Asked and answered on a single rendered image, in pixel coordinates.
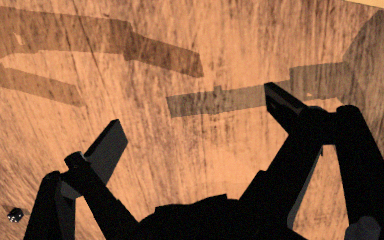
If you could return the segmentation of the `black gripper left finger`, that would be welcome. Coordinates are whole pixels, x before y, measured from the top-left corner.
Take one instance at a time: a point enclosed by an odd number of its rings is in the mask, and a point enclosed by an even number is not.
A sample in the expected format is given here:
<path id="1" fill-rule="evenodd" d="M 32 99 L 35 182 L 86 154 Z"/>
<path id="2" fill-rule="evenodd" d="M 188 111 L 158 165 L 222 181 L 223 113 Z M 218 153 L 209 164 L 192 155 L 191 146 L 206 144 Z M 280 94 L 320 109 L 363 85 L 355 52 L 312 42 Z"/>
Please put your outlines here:
<path id="1" fill-rule="evenodd" d="M 106 240 L 155 240 L 106 187 L 127 144 L 119 119 L 111 120 L 84 155 L 76 151 L 65 157 L 68 171 L 46 174 L 23 240 L 75 240 L 76 198 L 81 196 Z"/>

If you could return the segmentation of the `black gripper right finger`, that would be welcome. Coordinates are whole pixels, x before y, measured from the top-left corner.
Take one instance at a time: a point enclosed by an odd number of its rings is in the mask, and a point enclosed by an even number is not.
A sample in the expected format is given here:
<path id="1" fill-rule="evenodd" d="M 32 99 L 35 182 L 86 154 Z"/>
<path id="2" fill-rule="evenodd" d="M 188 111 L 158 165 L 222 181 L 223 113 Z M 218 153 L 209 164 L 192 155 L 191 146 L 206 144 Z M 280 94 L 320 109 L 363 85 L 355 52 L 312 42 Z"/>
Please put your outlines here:
<path id="1" fill-rule="evenodd" d="M 293 230 L 323 145 L 336 147 L 349 222 L 344 240 L 384 240 L 384 159 L 360 109 L 308 107 L 273 82 L 264 91 L 267 111 L 289 135 L 206 240 L 263 240 L 274 219 Z"/>

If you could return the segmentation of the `black die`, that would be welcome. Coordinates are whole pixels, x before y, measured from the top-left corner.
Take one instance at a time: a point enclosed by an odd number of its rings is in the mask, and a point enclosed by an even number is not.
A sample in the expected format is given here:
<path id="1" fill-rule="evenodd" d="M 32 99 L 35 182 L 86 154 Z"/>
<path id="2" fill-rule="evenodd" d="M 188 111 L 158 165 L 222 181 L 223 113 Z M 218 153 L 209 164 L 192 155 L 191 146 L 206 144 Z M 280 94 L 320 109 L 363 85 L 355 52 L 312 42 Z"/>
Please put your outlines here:
<path id="1" fill-rule="evenodd" d="M 12 209 L 7 215 L 10 222 L 19 222 L 24 216 L 21 209 Z"/>

